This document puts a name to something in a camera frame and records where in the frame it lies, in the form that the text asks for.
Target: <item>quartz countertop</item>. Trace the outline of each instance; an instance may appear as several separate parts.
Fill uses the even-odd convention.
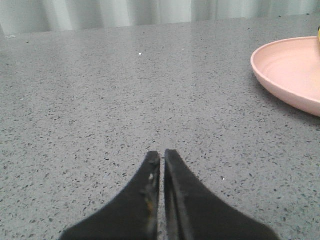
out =
[[[319,24],[304,15],[3,37],[0,239],[58,239],[165,149],[280,239],[319,239],[320,118],[268,93],[250,65],[258,47],[316,36]]]

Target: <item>pink plate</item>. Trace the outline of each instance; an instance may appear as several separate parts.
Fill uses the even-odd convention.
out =
[[[287,104],[320,117],[320,44],[317,37],[271,42],[251,56],[258,81]]]

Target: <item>curtain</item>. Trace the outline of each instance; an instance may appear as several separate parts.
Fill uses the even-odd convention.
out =
[[[68,31],[320,12],[320,0],[0,0],[0,33]]]

